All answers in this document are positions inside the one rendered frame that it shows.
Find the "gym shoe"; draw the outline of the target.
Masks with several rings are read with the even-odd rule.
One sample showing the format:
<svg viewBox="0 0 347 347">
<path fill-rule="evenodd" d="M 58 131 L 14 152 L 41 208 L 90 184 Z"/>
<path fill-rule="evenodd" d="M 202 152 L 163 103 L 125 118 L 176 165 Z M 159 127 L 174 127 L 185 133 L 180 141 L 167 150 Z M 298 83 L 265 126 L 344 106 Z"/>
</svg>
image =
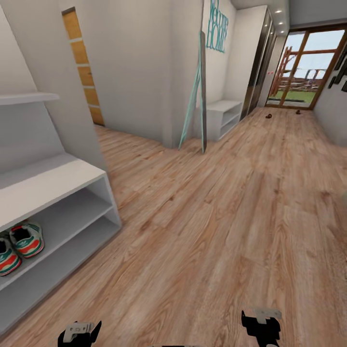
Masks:
<svg viewBox="0 0 347 347">
<path fill-rule="evenodd" d="M 11 243 L 10 232 L 0 232 L 0 276 L 12 273 L 23 262 Z"/>
<path fill-rule="evenodd" d="M 10 232 L 10 240 L 25 259 L 36 256 L 44 248 L 42 227 L 32 218 L 17 223 Z"/>
</svg>

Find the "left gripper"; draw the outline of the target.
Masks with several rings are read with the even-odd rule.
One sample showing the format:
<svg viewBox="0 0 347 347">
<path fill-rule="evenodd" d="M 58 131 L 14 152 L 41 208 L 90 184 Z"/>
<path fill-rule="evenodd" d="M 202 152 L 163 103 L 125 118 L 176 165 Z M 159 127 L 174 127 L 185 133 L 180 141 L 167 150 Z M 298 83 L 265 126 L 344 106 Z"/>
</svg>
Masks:
<svg viewBox="0 0 347 347">
<path fill-rule="evenodd" d="M 63 342 L 65 333 L 61 333 L 61 335 L 58 338 L 58 347 L 90 347 L 92 343 L 95 343 L 101 326 L 102 321 L 99 322 L 99 324 L 96 326 L 95 329 L 93 329 L 92 332 L 78 334 L 77 337 L 75 337 L 70 343 Z"/>
</svg>

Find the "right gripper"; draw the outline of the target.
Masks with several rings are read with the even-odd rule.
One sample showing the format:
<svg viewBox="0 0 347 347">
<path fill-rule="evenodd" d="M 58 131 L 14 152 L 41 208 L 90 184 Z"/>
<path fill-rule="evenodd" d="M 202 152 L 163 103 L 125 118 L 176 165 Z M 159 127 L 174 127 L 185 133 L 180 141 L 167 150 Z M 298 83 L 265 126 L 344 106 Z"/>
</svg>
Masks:
<svg viewBox="0 0 347 347">
<path fill-rule="evenodd" d="M 280 339 L 278 323 L 275 319 L 266 318 L 267 324 L 258 323 L 257 318 L 246 317 L 244 311 L 241 314 L 243 327 L 246 327 L 249 336 L 255 336 L 258 341 L 260 333 L 271 334 L 276 340 Z"/>
</svg>

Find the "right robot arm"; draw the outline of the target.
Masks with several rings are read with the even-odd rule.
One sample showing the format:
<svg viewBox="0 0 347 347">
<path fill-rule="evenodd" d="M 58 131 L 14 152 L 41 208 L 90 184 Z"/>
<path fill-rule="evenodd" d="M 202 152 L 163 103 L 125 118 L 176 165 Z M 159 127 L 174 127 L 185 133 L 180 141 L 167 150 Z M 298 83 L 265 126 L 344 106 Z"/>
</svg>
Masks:
<svg viewBox="0 0 347 347">
<path fill-rule="evenodd" d="M 278 323 L 274 318 L 281 318 L 281 312 L 275 308 L 255 307 L 256 318 L 241 314 L 243 327 L 249 336 L 255 336 L 260 347 L 279 347 L 280 339 Z"/>
</svg>

